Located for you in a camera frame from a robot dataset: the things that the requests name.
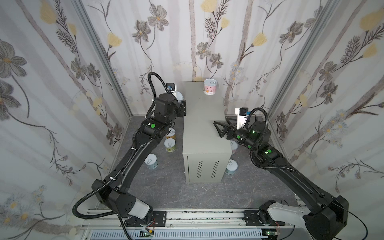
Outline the yellow label can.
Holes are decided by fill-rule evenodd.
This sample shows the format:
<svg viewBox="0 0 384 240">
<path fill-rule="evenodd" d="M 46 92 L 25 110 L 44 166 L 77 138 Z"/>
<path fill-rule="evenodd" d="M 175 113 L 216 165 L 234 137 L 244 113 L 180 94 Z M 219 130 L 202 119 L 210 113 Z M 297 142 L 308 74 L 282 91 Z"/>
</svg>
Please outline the yellow label can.
<svg viewBox="0 0 384 240">
<path fill-rule="evenodd" d="M 176 98 L 179 103 L 181 103 L 184 100 L 184 96 L 178 91 L 176 91 Z"/>
</svg>

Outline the pink label can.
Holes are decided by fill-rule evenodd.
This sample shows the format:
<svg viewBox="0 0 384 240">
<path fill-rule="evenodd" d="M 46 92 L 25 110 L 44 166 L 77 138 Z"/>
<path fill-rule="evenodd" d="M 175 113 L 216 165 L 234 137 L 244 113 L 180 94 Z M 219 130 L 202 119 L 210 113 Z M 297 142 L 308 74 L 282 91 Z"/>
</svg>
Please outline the pink label can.
<svg viewBox="0 0 384 240">
<path fill-rule="evenodd" d="M 218 82 L 214 79 L 204 80 L 204 94 L 212 96 L 216 93 Z"/>
</svg>

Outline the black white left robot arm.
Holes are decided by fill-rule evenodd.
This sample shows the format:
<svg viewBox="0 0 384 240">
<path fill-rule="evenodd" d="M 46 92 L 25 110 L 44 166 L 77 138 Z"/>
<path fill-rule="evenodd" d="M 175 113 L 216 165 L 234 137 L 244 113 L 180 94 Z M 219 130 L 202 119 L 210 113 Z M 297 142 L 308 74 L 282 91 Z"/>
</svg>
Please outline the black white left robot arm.
<svg viewBox="0 0 384 240">
<path fill-rule="evenodd" d="M 132 146 L 117 167 L 104 180 L 95 180 L 92 189 L 96 197 L 113 214 L 135 217 L 141 225 L 149 225 L 153 208 L 129 193 L 131 183 L 148 155 L 169 134 L 176 118 L 187 114 L 187 102 L 172 94 L 161 94 L 154 101 L 155 109 L 133 134 Z"/>
</svg>

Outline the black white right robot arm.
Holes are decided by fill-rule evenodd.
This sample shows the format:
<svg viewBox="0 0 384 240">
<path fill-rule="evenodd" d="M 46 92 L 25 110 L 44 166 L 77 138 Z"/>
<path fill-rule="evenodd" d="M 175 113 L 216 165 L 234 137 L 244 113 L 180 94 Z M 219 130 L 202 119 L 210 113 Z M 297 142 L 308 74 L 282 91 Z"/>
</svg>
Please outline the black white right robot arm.
<svg viewBox="0 0 384 240">
<path fill-rule="evenodd" d="M 271 131 L 265 122 L 238 128 L 232 119 L 215 121 L 221 138 L 237 141 L 250 151 L 252 163 L 269 171 L 287 185 L 305 203 L 309 213 L 303 216 L 308 232 L 317 240 L 332 240 L 347 225 L 349 202 L 318 187 L 296 168 L 276 148 L 270 145 Z"/>
</svg>

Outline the white can beside cabinet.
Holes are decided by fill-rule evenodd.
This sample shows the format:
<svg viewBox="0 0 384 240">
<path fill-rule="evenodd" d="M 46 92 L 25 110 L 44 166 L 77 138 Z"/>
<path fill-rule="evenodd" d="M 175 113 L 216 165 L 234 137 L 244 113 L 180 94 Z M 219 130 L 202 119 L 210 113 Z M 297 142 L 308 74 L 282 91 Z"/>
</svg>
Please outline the white can beside cabinet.
<svg viewBox="0 0 384 240">
<path fill-rule="evenodd" d="M 231 144 L 232 154 L 234 154 L 237 151 L 239 145 L 236 141 L 232 141 L 232 140 L 230 141 L 230 144 Z"/>
</svg>

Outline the orange label can far left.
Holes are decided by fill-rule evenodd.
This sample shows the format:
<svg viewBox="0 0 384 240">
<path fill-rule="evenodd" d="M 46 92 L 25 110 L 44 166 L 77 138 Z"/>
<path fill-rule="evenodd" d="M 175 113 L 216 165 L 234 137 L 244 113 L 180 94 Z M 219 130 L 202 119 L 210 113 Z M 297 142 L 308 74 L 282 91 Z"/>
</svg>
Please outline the orange label can far left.
<svg viewBox="0 0 384 240">
<path fill-rule="evenodd" d="M 170 129 L 170 132 L 166 135 L 167 139 L 176 139 L 176 130 L 175 129 Z"/>
</svg>

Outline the grey metal cabinet box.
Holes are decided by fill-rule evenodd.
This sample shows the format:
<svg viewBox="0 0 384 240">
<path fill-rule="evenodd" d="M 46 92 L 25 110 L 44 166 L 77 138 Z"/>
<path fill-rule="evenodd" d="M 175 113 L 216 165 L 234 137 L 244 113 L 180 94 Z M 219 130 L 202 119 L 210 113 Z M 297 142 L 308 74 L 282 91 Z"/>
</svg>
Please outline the grey metal cabinet box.
<svg viewBox="0 0 384 240">
<path fill-rule="evenodd" d="M 231 144 L 221 138 L 214 122 L 225 122 L 219 92 L 204 94 L 203 82 L 185 82 L 183 158 L 187 183 L 221 182 L 232 155 Z"/>
</svg>

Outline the light blue can right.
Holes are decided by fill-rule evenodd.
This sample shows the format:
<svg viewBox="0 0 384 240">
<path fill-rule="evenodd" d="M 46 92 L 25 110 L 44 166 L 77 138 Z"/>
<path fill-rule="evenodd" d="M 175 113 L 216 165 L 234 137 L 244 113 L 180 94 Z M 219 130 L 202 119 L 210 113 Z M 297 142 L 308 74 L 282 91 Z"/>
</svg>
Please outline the light blue can right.
<svg viewBox="0 0 384 240">
<path fill-rule="evenodd" d="M 233 175 L 238 169 L 238 163 L 235 160 L 230 159 L 226 167 L 225 173 L 227 175 Z"/>
</svg>

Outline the light blue can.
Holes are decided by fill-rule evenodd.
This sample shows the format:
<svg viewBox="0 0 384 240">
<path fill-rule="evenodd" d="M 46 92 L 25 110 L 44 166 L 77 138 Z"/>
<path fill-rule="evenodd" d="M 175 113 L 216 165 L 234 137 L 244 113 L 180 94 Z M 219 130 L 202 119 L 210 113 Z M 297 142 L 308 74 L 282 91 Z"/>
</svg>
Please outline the light blue can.
<svg viewBox="0 0 384 240">
<path fill-rule="evenodd" d="M 227 175 L 233 175 L 238 169 L 238 163 L 235 160 L 230 159 L 226 167 L 225 173 Z"/>
<path fill-rule="evenodd" d="M 159 164 L 157 156 L 155 154 L 149 154 L 145 159 L 145 164 L 150 170 L 157 168 Z"/>
</svg>

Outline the green label can middle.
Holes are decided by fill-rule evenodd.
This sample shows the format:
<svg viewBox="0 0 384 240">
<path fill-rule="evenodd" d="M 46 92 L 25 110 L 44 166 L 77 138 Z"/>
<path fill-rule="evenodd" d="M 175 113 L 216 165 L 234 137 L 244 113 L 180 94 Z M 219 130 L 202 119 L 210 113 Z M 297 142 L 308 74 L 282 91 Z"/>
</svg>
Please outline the green label can middle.
<svg viewBox="0 0 384 240">
<path fill-rule="evenodd" d="M 168 153 L 172 153 L 176 150 L 176 140 L 175 139 L 172 139 L 172 138 L 166 139 L 164 141 L 164 145 L 165 145 L 166 151 Z"/>
</svg>

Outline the light blue can left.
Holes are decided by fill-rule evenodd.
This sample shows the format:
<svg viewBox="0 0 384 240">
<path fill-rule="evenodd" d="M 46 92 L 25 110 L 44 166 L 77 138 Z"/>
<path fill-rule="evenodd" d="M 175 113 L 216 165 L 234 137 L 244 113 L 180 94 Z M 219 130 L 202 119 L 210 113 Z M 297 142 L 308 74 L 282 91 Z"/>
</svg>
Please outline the light blue can left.
<svg viewBox="0 0 384 240">
<path fill-rule="evenodd" d="M 157 156 L 155 154 L 149 154 L 145 159 L 145 164 L 150 170 L 157 168 L 159 164 Z"/>
</svg>

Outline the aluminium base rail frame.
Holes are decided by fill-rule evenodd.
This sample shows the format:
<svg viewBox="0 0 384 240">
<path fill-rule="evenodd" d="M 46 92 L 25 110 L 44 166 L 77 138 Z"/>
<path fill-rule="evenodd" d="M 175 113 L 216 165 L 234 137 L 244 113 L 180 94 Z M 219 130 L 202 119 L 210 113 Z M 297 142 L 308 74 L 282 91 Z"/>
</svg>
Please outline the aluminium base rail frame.
<svg viewBox="0 0 384 240">
<path fill-rule="evenodd" d="M 166 212 L 164 224 L 156 227 L 144 227 L 132 222 L 126 226 L 126 220 L 120 223 L 117 217 L 109 216 L 96 220 L 85 220 L 82 226 L 83 240 L 88 240 L 92 231 L 123 230 L 127 239 L 130 239 L 128 231 L 143 230 L 150 235 L 155 230 L 182 230 L 182 229 L 261 229 L 268 239 L 258 240 L 316 240 L 306 229 L 303 216 L 309 213 L 308 208 L 298 208 L 274 203 L 267 211 L 278 225 L 250 226 L 246 224 L 245 213 L 258 211 L 259 209 L 194 209 L 194 210 L 157 210 Z"/>
</svg>

